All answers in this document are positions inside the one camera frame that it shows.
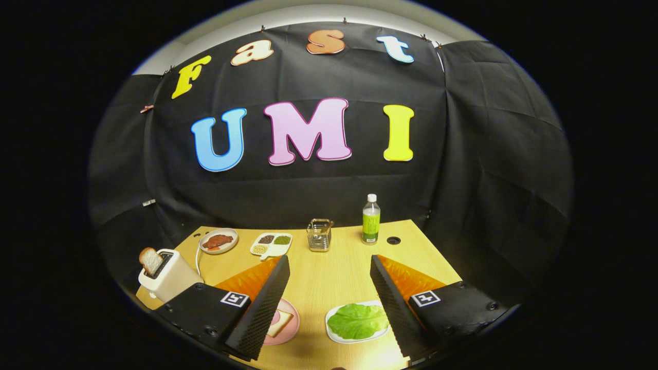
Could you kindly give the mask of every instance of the wire basket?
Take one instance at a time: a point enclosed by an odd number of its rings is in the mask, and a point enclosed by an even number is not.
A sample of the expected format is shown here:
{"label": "wire basket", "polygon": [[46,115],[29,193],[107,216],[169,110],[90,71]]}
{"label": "wire basket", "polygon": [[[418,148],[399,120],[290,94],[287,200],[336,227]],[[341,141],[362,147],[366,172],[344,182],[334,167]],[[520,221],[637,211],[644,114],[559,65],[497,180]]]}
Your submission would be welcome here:
{"label": "wire basket", "polygon": [[331,244],[331,226],[329,219],[313,219],[306,228],[309,248],[312,251],[328,251]]}

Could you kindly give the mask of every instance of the beans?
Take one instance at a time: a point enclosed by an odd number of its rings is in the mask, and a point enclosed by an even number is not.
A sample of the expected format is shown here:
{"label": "beans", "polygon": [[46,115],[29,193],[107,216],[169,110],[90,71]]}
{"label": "beans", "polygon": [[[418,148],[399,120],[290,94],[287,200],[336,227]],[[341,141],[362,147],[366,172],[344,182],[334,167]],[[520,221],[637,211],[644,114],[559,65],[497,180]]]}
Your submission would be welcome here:
{"label": "beans", "polygon": [[275,244],[288,244],[288,243],[290,243],[290,237],[285,236],[285,235],[281,235],[281,236],[279,236],[275,239],[274,243]]}
{"label": "beans", "polygon": [[267,251],[267,246],[262,246],[260,244],[257,244],[255,246],[253,246],[251,248],[251,250],[253,251],[253,253],[263,254]]}
{"label": "beans", "polygon": [[258,243],[263,243],[263,244],[270,244],[272,242],[272,239],[274,239],[274,235],[266,235],[263,236]]}

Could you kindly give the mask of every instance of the white plate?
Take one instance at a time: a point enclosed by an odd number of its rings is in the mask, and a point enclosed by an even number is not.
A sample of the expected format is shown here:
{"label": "white plate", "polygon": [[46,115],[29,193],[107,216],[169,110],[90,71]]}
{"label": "white plate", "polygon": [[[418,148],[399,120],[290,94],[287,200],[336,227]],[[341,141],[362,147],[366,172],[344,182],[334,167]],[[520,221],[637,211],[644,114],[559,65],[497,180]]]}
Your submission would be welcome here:
{"label": "white plate", "polygon": [[[271,242],[269,242],[269,243],[258,243],[258,241],[261,238],[263,238],[267,235],[273,235],[274,236],[274,238],[272,239]],[[279,236],[287,236],[288,238],[290,238],[290,241],[287,244],[275,244],[274,241]],[[278,257],[278,256],[284,255],[288,252],[288,248],[290,248],[290,244],[292,244],[292,235],[288,234],[287,232],[264,232],[264,233],[258,235],[258,237],[256,237],[256,240],[254,240],[254,242],[251,245],[249,251],[251,252],[251,254],[261,255],[262,256],[264,253],[258,253],[256,251],[254,251],[255,246],[260,245],[260,246],[266,246],[268,248],[273,247],[273,248],[276,249],[276,251],[273,254],[269,255],[268,257]]]}
{"label": "white plate", "polygon": [[[379,301],[368,301],[368,302],[361,302],[361,303],[357,303],[357,304],[361,304],[361,305],[378,305],[379,307],[382,307],[382,302],[379,302]],[[380,336],[386,334],[388,332],[388,329],[391,327],[391,325],[388,325],[386,327],[386,329],[382,329],[380,331],[377,331],[372,336],[370,336],[368,338],[364,338],[364,339],[343,339],[340,335],[332,332],[331,328],[329,327],[329,318],[331,316],[333,316],[336,313],[336,311],[338,311],[338,309],[343,307],[343,306],[345,306],[345,305],[339,305],[338,307],[334,307],[334,308],[330,309],[329,312],[327,312],[327,315],[324,317],[324,325],[327,328],[327,334],[329,335],[329,338],[331,338],[331,340],[333,340],[334,342],[346,343],[346,344],[367,342],[369,340],[377,339]]]}
{"label": "white plate", "polygon": [[[214,251],[209,251],[203,247],[203,244],[208,241],[208,239],[212,238],[215,235],[227,235],[227,236],[233,236],[233,240],[230,243],[223,244],[219,246],[218,250]],[[204,235],[199,240],[199,247],[201,248],[202,251],[206,252],[207,254],[220,254],[220,253],[226,253],[229,251],[231,248],[236,246],[236,243],[238,242],[238,232],[233,230],[232,228],[218,228],[217,230],[210,231],[208,234]]]}

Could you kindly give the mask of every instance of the blue letter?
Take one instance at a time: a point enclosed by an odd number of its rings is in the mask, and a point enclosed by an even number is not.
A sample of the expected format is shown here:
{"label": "blue letter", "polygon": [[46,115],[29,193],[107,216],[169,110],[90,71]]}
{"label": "blue letter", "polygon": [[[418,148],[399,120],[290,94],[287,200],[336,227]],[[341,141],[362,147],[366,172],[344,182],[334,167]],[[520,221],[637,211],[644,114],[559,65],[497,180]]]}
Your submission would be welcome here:
{"label": "blue letter", "polygon": [[247,109],[236,108],[222,115],[222,120],[226,122],[228,128],[228,151],[224,155],[217,155],[213,150],[213,132],[211,128],[215,125],[214,118],[201,119],[192,125],[197,158],[204,169],[212,172],[226,171],[240,162],[244,152],[242,117],[246,114]]}
{"label": "blue letter", "polygon": [[396,61],[401,61],[403,63],[413,62],[413,57],[411,55],[405,54],[402,51],[402,48],[408,48],[409,46],[402,41],[398,41],[395,36],[380,36],[377,38],[377,41],[383,42],[386,47],[386,52]]}

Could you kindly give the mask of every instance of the bread slice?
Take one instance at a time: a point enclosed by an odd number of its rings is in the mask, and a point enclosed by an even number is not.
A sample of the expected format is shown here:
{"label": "bread slice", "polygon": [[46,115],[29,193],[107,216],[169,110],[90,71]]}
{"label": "bread slice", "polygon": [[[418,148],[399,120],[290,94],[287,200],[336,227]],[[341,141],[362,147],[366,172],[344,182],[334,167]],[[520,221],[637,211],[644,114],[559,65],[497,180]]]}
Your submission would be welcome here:
{"label": "bread slice", "polygon": [[146,273],[153,276],[164,259],[153,248],[144,248],[139,254],[139,263],[144,266]]}
{"label": "bread slice", "polygon": [[288,312],[280,311],[279,309],[277,309],[277,311],[279,312],[279,315],[281,315],[281,317],[279,318],[279,321],[277,321],[276,324],[271,325],[270,328],[269,328],[269,330],[267,330],[267,335],[269,335],[269,336],[271,336],[271,337],[273,337],[273,338],[274,338],[275,336],[279,335],[279,333],[281,332],[281,330],[283,330],[283,328],[286,327],[286,325],[287,325],[287,324],[290,322],[290,320],[292,320],[292,318],[293,318],[293,314],[292,314],[292,313],[288,313]]}

